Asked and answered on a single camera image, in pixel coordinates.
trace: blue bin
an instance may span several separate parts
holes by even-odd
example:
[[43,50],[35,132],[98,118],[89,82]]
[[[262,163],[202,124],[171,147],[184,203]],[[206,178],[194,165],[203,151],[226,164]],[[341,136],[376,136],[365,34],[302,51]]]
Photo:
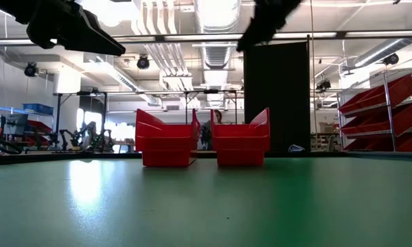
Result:
[[35,113],[53,115],[54,108],[43,104],[23,104],[24,110],[33,110]]

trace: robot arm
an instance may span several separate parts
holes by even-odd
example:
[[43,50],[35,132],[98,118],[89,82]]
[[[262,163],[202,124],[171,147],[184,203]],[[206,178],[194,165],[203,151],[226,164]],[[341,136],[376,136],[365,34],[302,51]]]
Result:
[[43,49],[58,44],[74,51],[125,53],[125,47],[101,29],[98,18],[73,0],[0,0],[0,10],[28,25],[30,40]]

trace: red storage bin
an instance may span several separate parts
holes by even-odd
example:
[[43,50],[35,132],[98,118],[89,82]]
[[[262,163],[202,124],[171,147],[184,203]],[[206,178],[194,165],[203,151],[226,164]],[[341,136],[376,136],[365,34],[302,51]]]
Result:
[[[400,136],[409,128],[412,128],[412,103],[399,106],[392,110],[393,127],[396,136]],[[390,130],[389,116],[380,113],[360,125],[363,132]]]
[[348,146],[344,147],[343,150],[366,150],[366,147],[369,145],[370,142],[370,139],[357,139],[350,143]]
[[45,125],[40,121],[28,120],[27,125],[29,128],[26,130],[29,131],[34,131],[35,128],[38,132],[50,133],[52,131],[52,129],[49,126]]
[[348,102],[344,103],[344,105],[342,105],[339,108],[339,111],[341,113],[348,113],[350,111],[353,110],[357,110],[360,108],[360,106],[357,104],[358,101],[360,101],[361,99],[363,99],[367,94],[369,94],[373,89],[369,89],[368,91],[362,92],[357,94],[356,96],[354,96],[352,99],[348,100]]
[[[412,75],[406,75],[388,83],[391,106],[396,107],[408,97],[412,96]],[[386,103],[385,87],[379,86],[370,94],[359,100],[360,108]]]
[[366,118],[364,117],[356,117],[355,119],[351,120],[349,123],[345,124],[342,127],[342,133],[343,134],[356,134],[362,132],[362,129],[360,128],[360,125],[366,121]]
[[219,166],[261,166],[270,149],[270,112],[266,108],[250,124],[215,124],[211,110],[213,148]]
[[200,123],[195,110],[190,125],[166,125],[160,119],[137,110],[136,150],[148,167],[187,167],[191,150],[197,149]]
[[[405,133],[396,139],[397,152],[412,152],[412,132]],[[367,149],[372,151],[392,152],[393,145],[391,137],[376,139],[370,143]]]

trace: black curtain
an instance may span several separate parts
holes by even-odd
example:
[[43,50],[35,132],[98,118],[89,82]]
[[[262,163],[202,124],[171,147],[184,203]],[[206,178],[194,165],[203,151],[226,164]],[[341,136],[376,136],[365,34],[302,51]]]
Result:
[[244,113],[249,123],[271,111],[271,151],[292,145],[310,151],[310,63],[308,43],[253,47],[244,54]]

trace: green tabletop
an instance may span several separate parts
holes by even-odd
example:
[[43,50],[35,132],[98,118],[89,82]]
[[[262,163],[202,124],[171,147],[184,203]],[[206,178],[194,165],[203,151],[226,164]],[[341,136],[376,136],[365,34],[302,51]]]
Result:
[[412,247],[412,161],[0,166],[0,246]]

